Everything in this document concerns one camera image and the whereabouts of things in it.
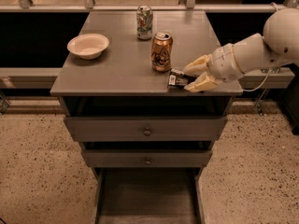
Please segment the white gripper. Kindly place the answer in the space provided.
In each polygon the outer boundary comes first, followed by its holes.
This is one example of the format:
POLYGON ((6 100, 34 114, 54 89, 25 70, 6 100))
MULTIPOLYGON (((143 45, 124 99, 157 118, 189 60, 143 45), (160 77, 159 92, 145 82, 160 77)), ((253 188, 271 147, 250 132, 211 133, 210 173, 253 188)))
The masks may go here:
POLYGON ((183 68, 188 75, 199 76, 184 89, 189 92, 209 91, 222 82, 230 83, 244 76, 237 60, 239 49, 237 44, 226 44, 217 48, 211 55, 202 55, 183 68))

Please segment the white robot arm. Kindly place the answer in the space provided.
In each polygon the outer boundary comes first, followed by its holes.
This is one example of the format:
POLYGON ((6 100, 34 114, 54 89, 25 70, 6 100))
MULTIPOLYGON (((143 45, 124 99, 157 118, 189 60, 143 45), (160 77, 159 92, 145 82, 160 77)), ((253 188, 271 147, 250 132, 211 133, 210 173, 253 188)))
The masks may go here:
POLYGON ((299 62, 299 9, 284 8, 265 22, 262 34, 226 44, 187 64, 183 72, 197 79, 184 87, 199 92, 230 83, 246 73, 299 62))

